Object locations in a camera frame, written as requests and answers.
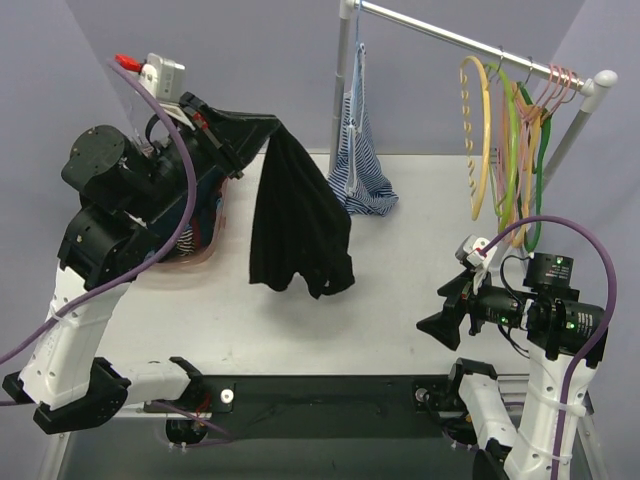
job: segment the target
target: tabletop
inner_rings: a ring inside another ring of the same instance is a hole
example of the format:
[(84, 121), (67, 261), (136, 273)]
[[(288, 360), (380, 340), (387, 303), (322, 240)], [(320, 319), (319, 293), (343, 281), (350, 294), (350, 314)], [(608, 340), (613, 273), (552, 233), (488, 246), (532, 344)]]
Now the tabletop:
[[(328, 155), (313, 157), (326, 172)], [(214, 255), (193, 267), (141, 275), (116, 308), (99, 356), (118, 362), (182, 356), (204, 374), (446, 374), (458, 357), (491, 363), (500, 374), (528, 372), (493, 325), (472, 338), (464, 321), (456, 352), (415, 327), (442, 308), (436, 290), (461, 272), (454, 257), (460, 243), (496, 232), (490, 192), (478, 221), (471, 220), (465, 157), (382, 156), (400, 200), (387, 217), (353, 217), (356, 283), (319, 300), (300, 277), (281, 293), (249, 285), (262, 161), (230, 183), (227, 224)]]

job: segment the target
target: blue striped garment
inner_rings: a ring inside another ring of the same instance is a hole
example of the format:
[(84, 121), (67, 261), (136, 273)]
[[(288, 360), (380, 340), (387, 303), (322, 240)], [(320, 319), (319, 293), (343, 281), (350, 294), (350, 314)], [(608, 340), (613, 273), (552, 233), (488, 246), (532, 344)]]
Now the blue striped garment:
[(382, 173), (373, 144), (364, 101), (364, 57), (364, 44), (361, 43), (356, 51), (352, 89), (345, 94), (342, 105), (336, 168), (329, 174), (328, 181), (349, 214), (385, 216), (398, 201), (398, 196)]

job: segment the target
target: vertical pole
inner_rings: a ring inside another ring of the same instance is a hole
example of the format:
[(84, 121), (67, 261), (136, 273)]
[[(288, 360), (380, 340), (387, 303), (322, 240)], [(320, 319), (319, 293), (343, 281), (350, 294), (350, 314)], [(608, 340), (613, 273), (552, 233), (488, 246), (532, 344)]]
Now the vertical pole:
[(342, 99), (344, 97), (344, 78), (349, 53), (349, 27), (353, 0), (340, 0), (340, 37), (338, 39), (338, 64), (336, 66), (336, 84), (333, 93), (333, 121), (331, 123), (331, 143), (329, 145), (329, 173), (336, 167), (340, 126), (342, 123)]

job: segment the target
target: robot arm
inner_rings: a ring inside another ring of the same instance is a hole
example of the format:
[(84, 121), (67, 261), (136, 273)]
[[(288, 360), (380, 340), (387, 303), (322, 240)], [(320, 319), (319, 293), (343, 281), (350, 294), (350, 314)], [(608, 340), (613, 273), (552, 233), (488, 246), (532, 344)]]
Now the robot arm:
[[(479, 245), (486, 244), (477, 238), (463, 243), (456, 256), (467, 270), (439, 289), (438, 294), (446, 297), (443, 310), (417, 327), (452, 350), (460, 344), (459, 326), (467, 314), (471, 335), (480, 333), (485, 322), (527, 331), (530, 372), (517, 431), (492, 366), (460, 359), (449, 377), (449, 395), (464, 403), (473, 421), (481, 449), (474, 478), (546, 480), (557, 460), (558, 478), (568, 479), (577, 422), (586, 414), (583, 401), (602, 360), (606, 334), (578, 363), (566, 403), (560, 402), (561, 387), (569, 363), (594, 334), (604, 311), (578, 302), (579, 292), (569, 287), (573, 260), (568, 257), (535, 254), (524, 281), (530, 292), (492, 286), (487, 271), (491, 256), (478, 254)], [(554, 434), (560, 410), (566, 411), (565, 433), (556, 457)]]
[[(119, 58), (176, 120), (198, 182), (240, 178), (271, 134), (272, 115), (222, 112), (191, 93), (177, 96), (184, 67), (157, 55), (137, 64)], [(155, 119), (150, 121), (151, 128)], [(97, 295), (66, 315), (65, 305), (140, 266), (168, 240), (184, 211), (182, 158), (167, 138), (153, 152), (111, 126), (97, 126), (74, 143), (62, 178), (80, 194), (82, 208), (69, 223), (58, 252), (56, 287), (43, 334), (28, 364), (8, 375), (3, 388), (18, 403), (38, 405), (34, 420), (49, 434), (102, 425), (122, 406), (199, 394), (200, 373), (182, 358), (135, 365), (94, 358), (107, 323), (130, 282)]]

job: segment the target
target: purple wall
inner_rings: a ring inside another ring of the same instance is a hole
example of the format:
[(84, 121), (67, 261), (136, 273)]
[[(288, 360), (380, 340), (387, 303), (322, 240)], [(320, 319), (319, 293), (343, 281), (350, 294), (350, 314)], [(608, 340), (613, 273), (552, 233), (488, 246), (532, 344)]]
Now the purple wall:
[[(545, 196), (546, 213), (590, 228), (605, 243), (616, 266), (618, 305), (604, 362), (591, 389), (596, 427), (613, 479), (638, 477), (640, 162), (634, 85), (640, 78), (639, 21), (640, 3), (635, 0), (586, 0), (558, 48), (557, 63), (570, 63), (585, 75), (612, 69), (620, 79), (593, 114)], [(577, 109), (575, 103), (554, 116), (556, 140)], [(575, 257), (573, 283), (582, 289), (581, 298), (604, 305), (604, 269), (585, 241), (559, 227), (549, 227), (542, 249)]]
[[(338, 0), (67, 3), (98, 58), (167, 55), (187, 66), (187, 87), (212, 105), (275, 113), (307, 148), (328, 150)], [(547, 62), (584, 0), (374, 3)], [(465, 50), (370, 15), (361, 27), (378, 150), (463, 153), (458, 66)]]
[[(56, 252), (78, 205), (60, 178), (69, 148), (98, 123), (127, 128), (124, 110), (63, 0), (0, 4), (0, 352), (44, 320)], [(16, 371), (24, 355), (0, 368)], [(0, 393), (0, 399), (6, 399)], [(47, 437), (33, 407), (0, 408), (3, 480), (35, 478)]]

